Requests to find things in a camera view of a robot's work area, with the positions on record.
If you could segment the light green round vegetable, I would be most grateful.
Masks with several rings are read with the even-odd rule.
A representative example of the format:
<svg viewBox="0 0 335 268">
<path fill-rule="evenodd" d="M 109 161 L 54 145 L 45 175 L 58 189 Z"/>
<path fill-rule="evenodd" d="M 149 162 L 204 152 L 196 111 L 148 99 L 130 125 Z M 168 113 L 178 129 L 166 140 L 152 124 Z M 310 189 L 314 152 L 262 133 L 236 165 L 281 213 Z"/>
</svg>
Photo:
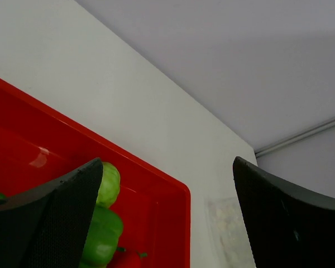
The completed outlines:
<svg viewBox="0 0 335 268">
<path fill-rule="evenodd" d="M 109 208 L 120 193 L 121 176 L 118 169 L 109 162 L 103 162 L 102 181 L 98 190 L 96 205 Z"/>
</svg>

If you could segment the red chili pepper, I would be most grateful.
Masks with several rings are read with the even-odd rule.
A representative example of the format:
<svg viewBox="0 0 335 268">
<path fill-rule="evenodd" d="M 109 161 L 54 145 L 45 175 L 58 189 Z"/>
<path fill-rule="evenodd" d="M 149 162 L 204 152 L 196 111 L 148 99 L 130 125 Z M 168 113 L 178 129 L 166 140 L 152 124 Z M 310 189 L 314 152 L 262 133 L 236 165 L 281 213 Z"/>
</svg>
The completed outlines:
<svg viewBox="0 0 335 268">
<path fill-rule="evenodd" d="M 141 268 L 142 259 L 147 257 L 147 253 L 129 250 L 124 247 L 117 247 L 113 259 L 107 265 L 107 268 Z"/>
</svg>

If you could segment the green bell pepper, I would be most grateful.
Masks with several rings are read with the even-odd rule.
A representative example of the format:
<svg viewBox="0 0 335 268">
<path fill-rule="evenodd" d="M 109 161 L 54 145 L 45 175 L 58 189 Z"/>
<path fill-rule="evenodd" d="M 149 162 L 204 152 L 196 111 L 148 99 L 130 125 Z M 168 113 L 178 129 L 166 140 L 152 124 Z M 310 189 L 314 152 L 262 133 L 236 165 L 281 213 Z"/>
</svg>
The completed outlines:
<svg viewBox="0 0 335 268">
<path fill-rule="evenodd" d="M 113 258 L 123 232 L 123 222 L 114 211 L 96 206 L 79 267 L 106 267 Z"/>
</svg>

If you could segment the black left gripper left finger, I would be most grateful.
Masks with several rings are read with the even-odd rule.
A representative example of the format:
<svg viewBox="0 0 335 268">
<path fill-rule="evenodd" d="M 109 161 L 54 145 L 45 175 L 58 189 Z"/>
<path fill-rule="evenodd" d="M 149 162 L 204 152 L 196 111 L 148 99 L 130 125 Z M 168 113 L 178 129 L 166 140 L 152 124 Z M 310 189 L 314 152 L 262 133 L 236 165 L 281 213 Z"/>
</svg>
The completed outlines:
<svg viewBox="0 0 335 268">
<path fill-rule="evenodd" d="M 78 267 L 102 174 L 95 158 L 0 201 L 0 267 Z"/>
</svg>

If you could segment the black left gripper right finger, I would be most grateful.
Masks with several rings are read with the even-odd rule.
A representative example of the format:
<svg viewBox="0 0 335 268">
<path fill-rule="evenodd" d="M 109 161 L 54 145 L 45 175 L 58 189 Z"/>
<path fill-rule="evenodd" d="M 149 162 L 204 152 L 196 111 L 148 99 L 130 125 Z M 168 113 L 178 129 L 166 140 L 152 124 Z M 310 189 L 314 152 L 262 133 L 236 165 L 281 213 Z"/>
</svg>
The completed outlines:
<svg viewBox="0 0 335 268">
<path fill-rule="evenodd" d="M 256 267 L 335 267 L 335 198 L 239 156 L 233 178 Z"/>
</svg>

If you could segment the clear zip top bag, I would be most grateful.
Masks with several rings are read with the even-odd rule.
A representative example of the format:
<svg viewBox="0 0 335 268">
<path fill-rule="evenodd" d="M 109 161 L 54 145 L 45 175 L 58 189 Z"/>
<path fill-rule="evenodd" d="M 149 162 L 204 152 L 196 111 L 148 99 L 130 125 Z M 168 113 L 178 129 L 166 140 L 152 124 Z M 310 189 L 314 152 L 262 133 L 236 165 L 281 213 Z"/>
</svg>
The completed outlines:
<svg viewBox="0 0 335 268">
<path fill-rule="evenodd" d="M 238 199 L 207 199 L 205 212 L 219 267 L 255 267 Z"/>
</svg>

